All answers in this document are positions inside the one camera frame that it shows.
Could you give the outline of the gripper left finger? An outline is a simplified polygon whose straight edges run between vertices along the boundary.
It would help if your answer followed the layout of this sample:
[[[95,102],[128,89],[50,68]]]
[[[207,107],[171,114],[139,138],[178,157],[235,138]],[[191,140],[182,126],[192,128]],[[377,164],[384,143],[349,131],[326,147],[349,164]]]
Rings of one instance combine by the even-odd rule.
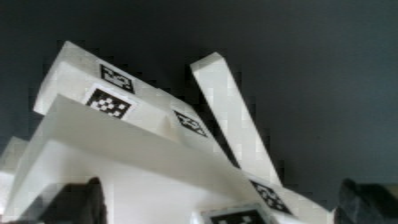
[[[16,219],[16,224],[107,224],[107,205],[100,178],[70,183],[56,197],[40,196]]]

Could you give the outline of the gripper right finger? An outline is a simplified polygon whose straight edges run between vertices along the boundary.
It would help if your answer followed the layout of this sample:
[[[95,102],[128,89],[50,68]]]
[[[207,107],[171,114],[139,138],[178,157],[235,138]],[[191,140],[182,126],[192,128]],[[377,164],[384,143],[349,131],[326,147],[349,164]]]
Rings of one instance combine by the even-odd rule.
[[[334,224],[398,224],[398,183],[343,180]]]

